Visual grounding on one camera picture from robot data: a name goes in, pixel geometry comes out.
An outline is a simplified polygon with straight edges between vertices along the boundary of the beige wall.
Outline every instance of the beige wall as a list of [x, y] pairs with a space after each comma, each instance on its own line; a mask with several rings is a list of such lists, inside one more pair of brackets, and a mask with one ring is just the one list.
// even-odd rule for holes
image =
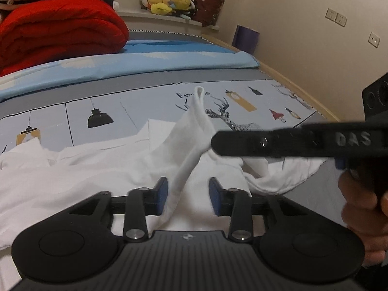
[[[327, 8], [348, 17], [345, 28]], [[237, 24], [259, 31], [255, 56], [342, 120], [364, 118], [362, 89], [388, 71], [388, 0], [226, 0], [217, 24], [229, 43]]]

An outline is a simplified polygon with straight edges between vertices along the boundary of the camera lens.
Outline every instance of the camera lens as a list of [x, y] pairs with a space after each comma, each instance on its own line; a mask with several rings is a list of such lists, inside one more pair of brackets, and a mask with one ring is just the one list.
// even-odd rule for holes
[[388, 84], [384, 82], [382, 86], [380, 86], [378, 90], [379, 101], [384, 106], [388, 103]]
[[374, 106], [376, 104], [376, 97], [372, 92], [368, 94], [368, 97], [366, 99], [366, 104], [370, 109], [374, 109]]

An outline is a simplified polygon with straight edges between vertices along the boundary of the electrical outlet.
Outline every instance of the electrical outlet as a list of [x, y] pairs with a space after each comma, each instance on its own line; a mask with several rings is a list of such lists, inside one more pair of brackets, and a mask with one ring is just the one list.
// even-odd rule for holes
[[380, 44], [380, 37], [371, 33], [369, 36], [369, 43], [377, 48]]
[[326, 18], [335, 22], [335, 20], [337, 18], [337, 14], [338, 13], [333, 11], [332, 9], [327, 9]]
[[337, 18], [336, 18], [336, 23], [337, 24], [340, 24], [341, 26], [345, 27], [347, 21], [348, 21], [347, 17], [345, 17], [342, 14], [338, 13]]

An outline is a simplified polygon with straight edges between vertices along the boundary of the bed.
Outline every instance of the bed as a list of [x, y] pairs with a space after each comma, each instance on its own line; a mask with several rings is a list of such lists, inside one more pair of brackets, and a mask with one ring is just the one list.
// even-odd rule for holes
[[[205, 106], [213, 112], [217, 130], [270, 130], [326, 121], [263, 73], [248, 54], [184, 34], [133, 31], [130, 38], [126, 57], [62, 60], [1, 78], [0, 152], [28, 136], [59, 151], [134, 135], [149, 118], [176, 122], [189, 108], [197, 85], [206, 91]], [[131, 60], [129, 71], [126, 63]], [[69, 71], [66, 78], [61, 77], [64, 71]], [[286, 196], [343, 224], [339, 174], [328, 160]], [[15, 271], [6, 271], [9, 263], [10, 249], [1, 251], [0, 290], [9, 290], [18, 280]]]

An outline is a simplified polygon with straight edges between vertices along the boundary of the red blanket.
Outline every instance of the red blanket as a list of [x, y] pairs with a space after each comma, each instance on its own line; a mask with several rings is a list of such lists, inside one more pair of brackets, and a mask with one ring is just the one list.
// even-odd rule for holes
[[101, 0], [45, 0], [0, 24], [0, 76], [51, 61], [117, 53], [128, 28]]

